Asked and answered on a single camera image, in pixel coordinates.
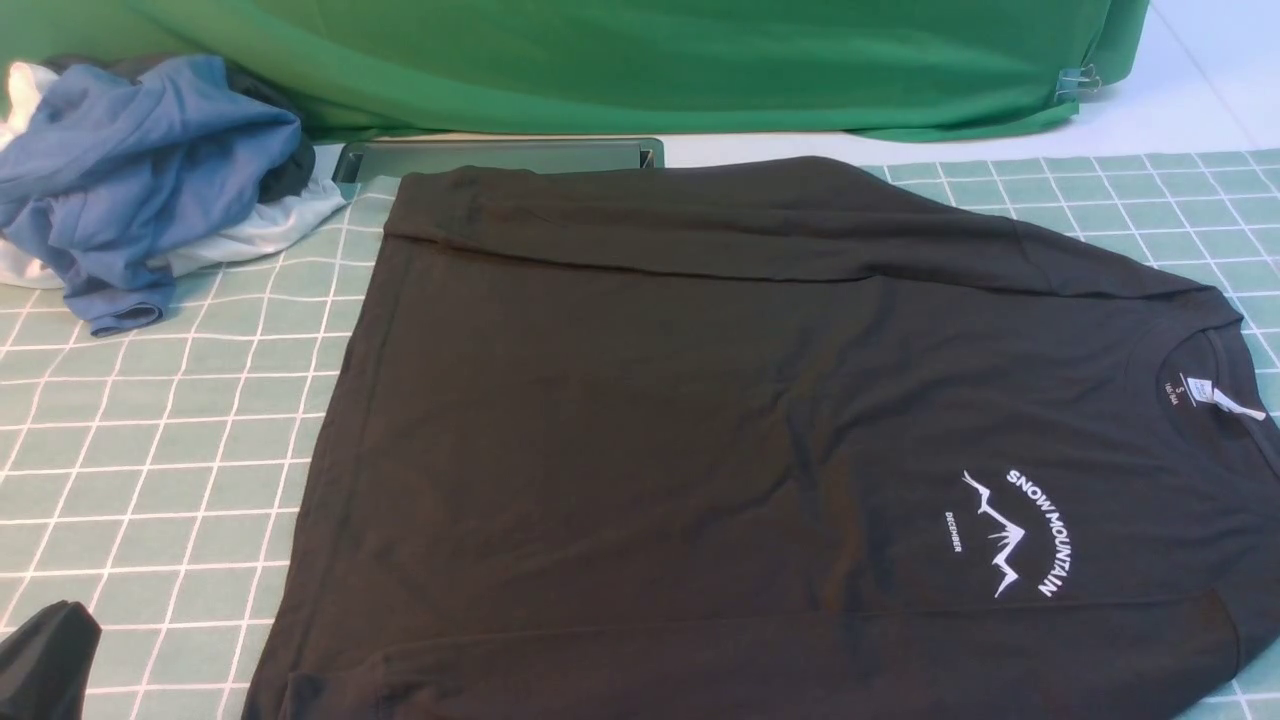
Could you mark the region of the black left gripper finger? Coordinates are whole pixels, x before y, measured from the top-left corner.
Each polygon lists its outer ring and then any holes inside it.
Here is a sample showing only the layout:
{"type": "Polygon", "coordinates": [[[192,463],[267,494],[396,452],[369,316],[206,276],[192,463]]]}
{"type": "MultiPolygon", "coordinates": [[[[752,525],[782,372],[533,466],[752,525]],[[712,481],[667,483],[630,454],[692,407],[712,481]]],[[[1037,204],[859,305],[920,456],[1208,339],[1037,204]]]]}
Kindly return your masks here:
{"type": "Polygon", "coordinates": [[[81,719],[101,626],[86,606],[58,601],[1,643],[3,719],[81,719]]]}

